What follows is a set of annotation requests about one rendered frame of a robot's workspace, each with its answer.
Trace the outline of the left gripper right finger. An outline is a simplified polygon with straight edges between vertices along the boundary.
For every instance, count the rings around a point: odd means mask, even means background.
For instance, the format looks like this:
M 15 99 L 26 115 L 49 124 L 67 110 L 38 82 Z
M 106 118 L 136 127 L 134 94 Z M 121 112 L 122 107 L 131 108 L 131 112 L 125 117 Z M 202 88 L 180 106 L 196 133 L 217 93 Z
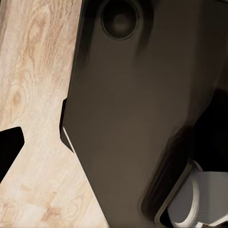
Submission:
M 218 126 L 214 133 L 213 143 L 228 165 L 228 128 Z

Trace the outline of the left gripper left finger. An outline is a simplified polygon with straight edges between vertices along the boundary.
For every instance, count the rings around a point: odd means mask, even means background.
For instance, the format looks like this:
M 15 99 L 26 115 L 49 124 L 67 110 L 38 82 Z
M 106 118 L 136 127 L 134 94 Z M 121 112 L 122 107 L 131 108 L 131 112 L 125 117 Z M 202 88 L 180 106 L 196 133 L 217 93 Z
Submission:
M 21 127 L 0 132 L 0 183 L 25 144 Z

